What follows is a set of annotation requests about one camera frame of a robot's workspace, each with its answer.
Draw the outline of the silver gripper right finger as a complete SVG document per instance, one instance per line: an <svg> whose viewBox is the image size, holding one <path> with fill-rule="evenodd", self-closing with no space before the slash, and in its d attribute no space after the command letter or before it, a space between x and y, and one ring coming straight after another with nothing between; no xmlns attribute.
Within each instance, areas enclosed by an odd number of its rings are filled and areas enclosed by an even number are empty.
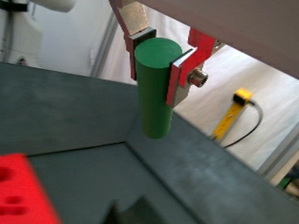
<svg viewBox="0 0 299 224"><path fill-rule="evenodd" d="M201 66L220 43L213 37L190 28L188 45L192 46L192 49L170 63L165 97L165 104L170 108L186 98L190 85L200 88L206 82L208 75L201 71Z"/></svg>

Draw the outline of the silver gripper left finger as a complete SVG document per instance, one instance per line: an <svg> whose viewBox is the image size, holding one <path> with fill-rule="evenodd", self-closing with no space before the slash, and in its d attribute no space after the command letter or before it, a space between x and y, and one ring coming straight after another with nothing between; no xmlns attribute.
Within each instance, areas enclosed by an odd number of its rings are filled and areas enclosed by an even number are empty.
<svg viewBox="0 0 299 224"><path fill-rule="evenodd" d="M156 35L148 25L144 6L136 0L108 0L124 32L125 50L129 53L130 78L136 80L136 46Z"/></svg>

